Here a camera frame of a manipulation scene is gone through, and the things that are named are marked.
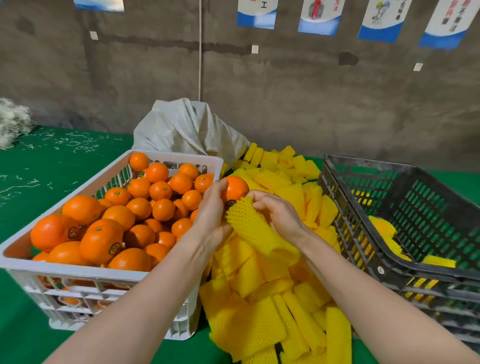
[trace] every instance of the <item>person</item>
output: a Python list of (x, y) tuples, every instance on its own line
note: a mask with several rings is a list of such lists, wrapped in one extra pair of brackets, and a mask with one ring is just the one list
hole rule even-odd
[[(175, 314), (217, 247), (231, 234), (219, 181), (205, 192), (194, 225), (127, 294), (75, 332), (46, 364), (150, 363)], [(356, 268), (272, 194), (250, 191), (277, 233), (298, 247), (380, 363), (480, 363), (477, 354), (412, 304)]]

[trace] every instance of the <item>person's right arm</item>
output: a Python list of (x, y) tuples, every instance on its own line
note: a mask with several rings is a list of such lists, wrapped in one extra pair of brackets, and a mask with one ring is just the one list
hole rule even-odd
[(278, 234), (315, 266), (316, 276), (380, 363), (480, 363), (480, 357), (445, 328), (310, 231), (289, 202), (260, 191), (248, 195)]

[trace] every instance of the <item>green surface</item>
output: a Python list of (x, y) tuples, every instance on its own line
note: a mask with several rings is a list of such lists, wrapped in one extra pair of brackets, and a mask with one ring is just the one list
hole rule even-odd
[[(130, 149), (130, 135), (41, 128), (12, 149), (0, 151), (0, 242)], [(314, 159), (321, 164), (321, 159)], [(480, 203), (480, 175), (434, 172), (463, 196)], [(72, 333), (53, 330), (47, 317), (3, 270), (0, 271), (0, 353), (2, 364), (41, 363)], [(208, 338), (202, 315), (188, 341), (166, 340), (153, 363), (231, 363)], [(361, 340), (353, 341), (353, 362), (375, 363)]]

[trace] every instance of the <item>gray wall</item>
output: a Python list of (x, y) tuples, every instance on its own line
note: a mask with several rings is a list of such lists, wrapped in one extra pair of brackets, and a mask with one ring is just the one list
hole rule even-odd
[[(265, 148), (480, 171), (479, 17), (457, 49), (420, 48), (437, 1), (414, 0), (390, 45), (357, 40), (367, 2), (347, 0), (328, 37), (297, 32), (302, 0), (279, 1), (275, 30), (237, 27), (236, 0), (204, 0), (203, 101)], [(196, 99), (198, 1), (124, 3), (125, 13), (93, 13), (72, 0), (4, 0), (0, 96), (43, 125), (118, 133), (156, 99)], [(343, 51), (358, 63), (340, 66)]]

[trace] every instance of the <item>poster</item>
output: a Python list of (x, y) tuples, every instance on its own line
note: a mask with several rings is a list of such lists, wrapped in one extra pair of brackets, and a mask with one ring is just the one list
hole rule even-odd
[(345, 0), (303, 0), (299, 32), (334, 36)]
[(75, 6), (95, 12), (125, 12), (123, 0), (73, 0)]
[(419, 46), (454, 49), (480, 8), (480, 0), (439, 0)]
[(273, 29), (278, 0), (239, 0), (237, 25)]
[(412, 0), (370, 0), (358, 39), (394, 43)]

